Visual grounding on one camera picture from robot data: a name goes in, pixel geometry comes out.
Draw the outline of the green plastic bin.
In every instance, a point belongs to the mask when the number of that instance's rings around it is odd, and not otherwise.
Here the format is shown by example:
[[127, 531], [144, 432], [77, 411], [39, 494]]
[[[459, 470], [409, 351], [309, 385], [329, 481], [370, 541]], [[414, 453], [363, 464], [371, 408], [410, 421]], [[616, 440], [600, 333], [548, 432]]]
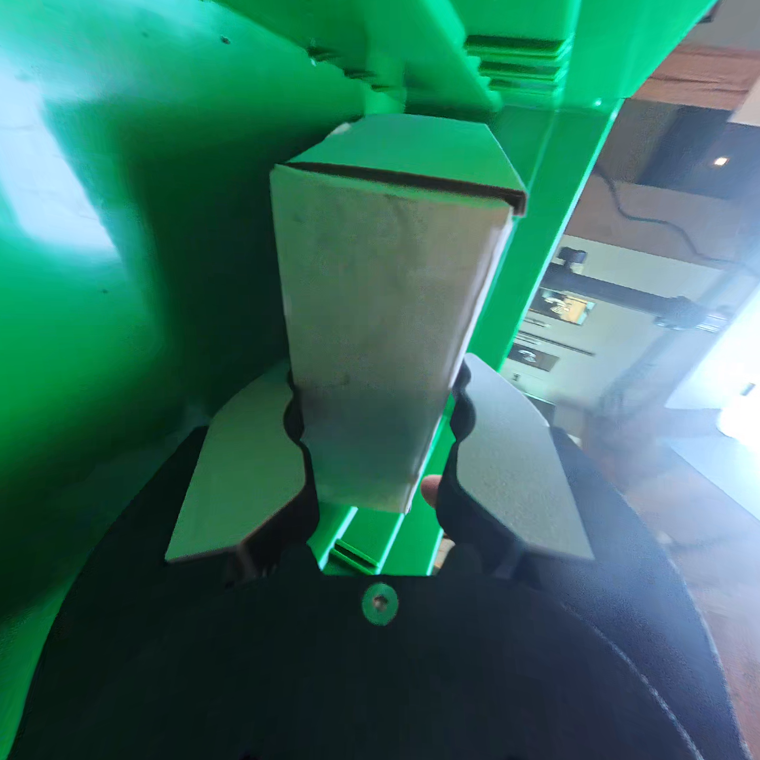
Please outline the green plastic bin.
[[499, 367], [605, 138], [714, 2], [2, 2], [2, 665], [119, 476], [285, 352], [268, 174], [332, 128], [485, 122], [527, 183]]

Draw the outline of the framed wall picture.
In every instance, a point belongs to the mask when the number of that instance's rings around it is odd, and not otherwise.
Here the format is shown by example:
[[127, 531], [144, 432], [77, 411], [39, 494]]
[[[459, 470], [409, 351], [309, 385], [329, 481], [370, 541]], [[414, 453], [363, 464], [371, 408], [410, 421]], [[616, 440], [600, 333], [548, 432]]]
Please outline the framed wall picture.
[[580, 326], [584, 324], [595, 305], [595, 302], [572, 293], [539, 287], [530, 303], [529, 312], [565, 324]]
[[546, 353], [535, 346], [515, 343], [510, 348], [508, 359], [541, 372], [551, 372], [559, 357]]

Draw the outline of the white cardboard mailer box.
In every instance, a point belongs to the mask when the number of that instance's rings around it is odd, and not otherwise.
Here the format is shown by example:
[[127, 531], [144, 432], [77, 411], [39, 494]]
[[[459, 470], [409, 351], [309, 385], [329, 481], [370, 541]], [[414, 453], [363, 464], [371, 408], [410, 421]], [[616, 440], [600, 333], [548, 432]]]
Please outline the white cardboard mailer box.
[[318, 497], [404, 514], [525, 186], [485, 123], [390, 113], [276, 164], [270, 189]]

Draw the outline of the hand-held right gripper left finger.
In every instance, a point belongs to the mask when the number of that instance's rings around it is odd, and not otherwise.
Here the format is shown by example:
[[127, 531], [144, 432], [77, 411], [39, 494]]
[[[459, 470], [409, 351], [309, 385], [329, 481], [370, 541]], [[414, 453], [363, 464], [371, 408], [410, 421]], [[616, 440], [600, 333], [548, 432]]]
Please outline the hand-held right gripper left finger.
[[230, 554], [235, 565], [277, 565], [305, 543], [319, 507], [304, 427], [287, 362], [226, 402], [208, 426], [166, 561]]

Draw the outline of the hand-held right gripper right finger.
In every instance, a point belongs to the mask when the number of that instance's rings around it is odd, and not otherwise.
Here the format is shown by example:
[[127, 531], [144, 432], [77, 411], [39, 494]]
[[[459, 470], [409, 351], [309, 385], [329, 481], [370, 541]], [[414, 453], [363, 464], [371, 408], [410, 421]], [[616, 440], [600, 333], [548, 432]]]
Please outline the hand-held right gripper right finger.
[[593, 560], [557, 453], [536, 407], [479, 357], [467, 353], [453, 388], [454, 435], [436, 514], [456, 544], [482, 562], [526, 552]]

